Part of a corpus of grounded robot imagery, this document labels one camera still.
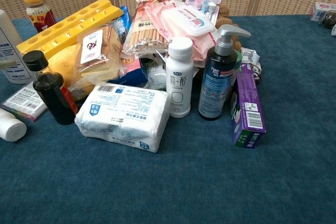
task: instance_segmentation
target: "blue carpet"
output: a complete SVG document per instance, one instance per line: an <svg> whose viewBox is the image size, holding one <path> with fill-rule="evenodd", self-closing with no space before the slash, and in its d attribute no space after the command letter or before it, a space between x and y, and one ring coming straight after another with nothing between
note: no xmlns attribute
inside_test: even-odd
<svg viewBox="0 0 336 224"><path fill-rule="evenodd" d="M200 118L199 83L156 154L85 138L47 111L22 140L0 141L0 223L336 223L336 38L306 15L233 20L261 56L256 149L232 145L228 107ZM0 82L1 101L20 88Z"/></svg>

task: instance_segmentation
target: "pump dispenser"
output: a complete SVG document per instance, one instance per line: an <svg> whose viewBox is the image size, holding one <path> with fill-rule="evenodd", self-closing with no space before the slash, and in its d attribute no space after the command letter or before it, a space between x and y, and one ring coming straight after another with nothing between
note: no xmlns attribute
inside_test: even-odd
<svg viewBox="0 0 336 224"><path fill-rule="evenodd" d="M232 25L222 25L221 36L216 46L210 48L205 62L198 112L207 120L215 120L222 113L227 90L237 61L237 52L233 49L232 35L250 37L244 29Z"/></svg>

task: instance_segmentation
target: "soy sauce bottle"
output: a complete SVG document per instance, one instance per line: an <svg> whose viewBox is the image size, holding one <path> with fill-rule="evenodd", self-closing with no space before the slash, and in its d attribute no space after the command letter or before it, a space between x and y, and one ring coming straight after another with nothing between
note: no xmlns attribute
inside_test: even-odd
<svg viewBox="0 0 336 224"><path fill-rule="evenodd" d="M73 123L78 107L64 84L63 76L48 67L49 63L41 51L26 53L23 61L34 74L34 89L55 120L62 125Z"/></svg>

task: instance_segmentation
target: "stuffed toy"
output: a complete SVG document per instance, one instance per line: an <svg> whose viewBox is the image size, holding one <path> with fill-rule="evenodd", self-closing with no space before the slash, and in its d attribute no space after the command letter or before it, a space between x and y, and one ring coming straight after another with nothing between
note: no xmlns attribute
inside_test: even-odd
<svg viewBox="0 0 336 224"><path fill-rule="evenodd" d="M221 25L229 24L239 27L237 24L233 24L232 20L229 18L229 8L225 4L219 4L219 13L216 22L216 28L219 29ZM238 36L232 36L233 47L235 50L241 52L241 43L238 41Z"/></svg>

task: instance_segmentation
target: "white tissue pack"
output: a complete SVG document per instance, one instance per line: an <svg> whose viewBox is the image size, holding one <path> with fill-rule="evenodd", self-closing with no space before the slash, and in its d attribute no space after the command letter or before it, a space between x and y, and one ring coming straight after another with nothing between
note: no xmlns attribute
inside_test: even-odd
<svg viewBox="0 0 336 224"><path fill-rule="evenodd" d="M75 123L86 137L156 152L169 113L166 92L104 83L87 97Z"/></svg>

